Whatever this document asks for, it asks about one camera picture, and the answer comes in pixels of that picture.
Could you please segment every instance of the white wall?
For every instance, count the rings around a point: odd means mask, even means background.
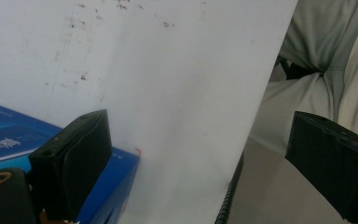
[[[212,223],[295,4],[2,0],[0,105],[59,126],[107,108],[143,151],[122,222]]]

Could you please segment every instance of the blue box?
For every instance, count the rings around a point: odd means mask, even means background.
[[[28,154],[46,143],[61,128],[0,106],[0,169],[31,169]],[[125,207],[139,156],[113,149],[112,157],[83,204],[76,222],[117,223]]]

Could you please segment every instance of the black rectangular object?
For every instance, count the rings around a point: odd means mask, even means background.
[[[296,112],[285,158],[349,222],[358,223],[358,134]]]
[[[38,223],[23,170],[0,169],[0,224]]]
[[[29,155],[37,207],[48,219],[76,220],[112,155],[106,110],[83,115]]]

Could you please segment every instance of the person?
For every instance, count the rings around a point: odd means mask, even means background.
[[[358,1],[299,0],[280,57],[313,73],[268,84],[249,140],[284,154],[295,111],[358,133]]]

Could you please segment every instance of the reflected black device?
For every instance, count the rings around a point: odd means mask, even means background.
[[[358,134],[296,112],[285,158],[349,222],[358,223]]]
[[[106,110],[83,115],[29,155],[36,210],[75,220],[112,155]]]

